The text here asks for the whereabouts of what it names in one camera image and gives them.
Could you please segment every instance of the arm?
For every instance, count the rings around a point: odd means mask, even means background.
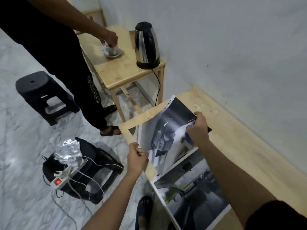
[[[87,18],[66,0],[27,0],[44,15],[74,30],[91,34],[102,43],[117,45],[116,33]]]
[[[146,169],[148,153],[137,148],[138,143],[129,145],[127,173],[108,200],[95,212],[82,230],[117,230],[124,217],[133,186]]]
[[[248,173],[231,162],[209,140],[207,122],[201,112],[187,132],[204,154],[224,196],[229,201],[241,224],[245,226],[249,216],[263,204],[276,198]]]

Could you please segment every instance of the forearm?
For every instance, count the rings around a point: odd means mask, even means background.
[[[89,219],[82,230],[118,230],[136,180],[135,176],[126,174],[108,200]]]
[[[224,196],[229,201],[241,224],[264,203],[276,198],[248,173],[231,162],[213,143],[196,144],[205,155]]]
[[[98,23],[88,19],[66,0],[27,0],[44,15],[69,26],[74,30],[89,33],[97,38],[106,30]]]

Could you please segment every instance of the aluminum foil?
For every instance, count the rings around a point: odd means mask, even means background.
[[[54,159],[68,166],[79,166],[82,162],[80,143],[77,140],[65,140],[56,147]]]

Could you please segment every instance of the cup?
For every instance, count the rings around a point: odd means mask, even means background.
[[[109,45],[106,42],[105,47],[106,47],[106,51],[109,53],[110,56],[115,56],[115,55],[117,55],[119,53],[118,46],[109,47]]]

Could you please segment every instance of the power strip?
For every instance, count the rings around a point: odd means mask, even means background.
[[[55,179],[52,180],[50,183],[51,187],[53,189],[61,189],[64,185],[67,184],[68,182],[68,177],[72,178],[75,176],[75,174],[82,169],[82,167],[87,163],[87,159],[82,159],[81,165],[79,167],[71,167],[68,166],[65,168],[63,171],[57,171],[58,173],[55,173],[54,176],[56,177]]]

